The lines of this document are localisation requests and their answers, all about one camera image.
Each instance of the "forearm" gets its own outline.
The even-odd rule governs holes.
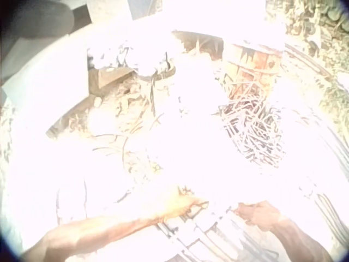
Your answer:
[[[271,232],[280,240],[292,262],[333,262],[328,252],[290,219],[279,220]]]
[[[119,216],[91,218],[52,229],[23,254],[22,260],[65,261],[72,255],[96,251],[109,243],[156,224],[155,218],[141,210],[130,211],[130,208],[125,206],[119,211]]]

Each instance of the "hand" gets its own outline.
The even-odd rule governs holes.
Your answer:
[[[207,203],[199,197],[182,194],[178,184],[166,176],[150,182],[139,197],[145,212],[158,223],[183,215],[194,205]]]
[[[262,231],[270,231],[282,218],[280,211],[267,201],[259,202],[255,205],[239,203],[238,208],[234,212],[246,220],[247,225],[256,225]]]

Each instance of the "person's right hand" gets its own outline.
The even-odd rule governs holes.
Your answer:
[[[247,225],[256,225],[262,231],[270,231],[282,218],[280,211],[267,201],[255,205],[239,203],[234,212],[246,220]]]

